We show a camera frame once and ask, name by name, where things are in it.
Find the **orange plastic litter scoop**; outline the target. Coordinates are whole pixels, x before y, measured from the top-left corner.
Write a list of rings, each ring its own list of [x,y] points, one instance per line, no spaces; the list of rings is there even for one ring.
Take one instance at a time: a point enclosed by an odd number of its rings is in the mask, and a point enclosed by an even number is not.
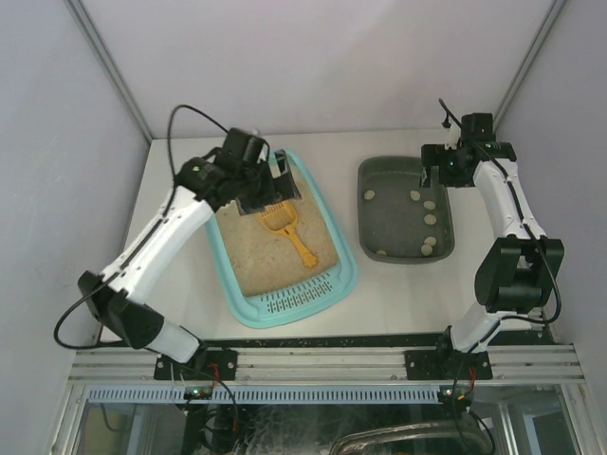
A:
[[[257,214],[257,218],[268,231],[286,237],[294,245],[306,268],[317,266],[317,257],[303,243],[297,233],[298,214],[289,201],[267,206],[264,211]]]

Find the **teal plastic litter box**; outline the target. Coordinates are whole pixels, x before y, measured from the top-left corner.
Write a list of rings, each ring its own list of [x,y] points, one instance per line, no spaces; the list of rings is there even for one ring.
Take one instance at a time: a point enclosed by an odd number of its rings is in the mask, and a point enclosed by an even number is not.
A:
[[[247,327],[266,329],[308,318],[347,297],[358,280],[352,251],[302,160],[287,154],[300,199],[297,233],[317,257],[306,268],[286,237],[268,231],[257,214],[223,207],[205,225],[230,310]]]

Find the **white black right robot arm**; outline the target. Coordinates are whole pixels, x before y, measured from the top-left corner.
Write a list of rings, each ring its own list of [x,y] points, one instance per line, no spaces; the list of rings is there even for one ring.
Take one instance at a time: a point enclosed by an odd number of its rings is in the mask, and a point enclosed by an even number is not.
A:
[[[478,354],[513,321],[547,326],[559,318],[564,246],[532,213],[513,146],[497,140],[492,114],[445,114],[445,143],[421,149],[420,184],[435,176],[447,188],[477,189],[484,201],[494,241],[475,274],[474,304],[447,330],[452,350]]]

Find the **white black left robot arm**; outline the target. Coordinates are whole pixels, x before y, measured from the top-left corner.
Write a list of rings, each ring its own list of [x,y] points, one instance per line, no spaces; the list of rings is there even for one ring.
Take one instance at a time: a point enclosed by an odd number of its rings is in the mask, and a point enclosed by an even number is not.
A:
[[[249,215],[300,196],[284,150],[272,152],[260,136],[230,129],[221,146],[175,173],[167,198],[132,244],[101,273],[80,276],[90,313],[132,349],[190,361],[200,339],[147,303],[157,279],[223,207],[236,203],[240,214]]]

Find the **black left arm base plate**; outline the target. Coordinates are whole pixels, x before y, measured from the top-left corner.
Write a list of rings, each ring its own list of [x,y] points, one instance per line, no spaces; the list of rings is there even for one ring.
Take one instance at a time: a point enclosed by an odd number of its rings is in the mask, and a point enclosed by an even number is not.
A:
[[[232,381],[236,376],[238,353],[232,349],[200,349],[186,363],[178,363],[166,355],[156,360],[154,380],[157,381],[194,381],[220,380]]]

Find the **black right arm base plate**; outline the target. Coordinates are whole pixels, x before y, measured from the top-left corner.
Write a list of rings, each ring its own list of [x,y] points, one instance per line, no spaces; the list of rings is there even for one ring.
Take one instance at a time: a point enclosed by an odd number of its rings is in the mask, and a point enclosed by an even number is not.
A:
[[[493,378],[487,352],[464,354],[454,351],[442,355],[435,349],[408,350],[404,353],[404,360],[409,380]]]

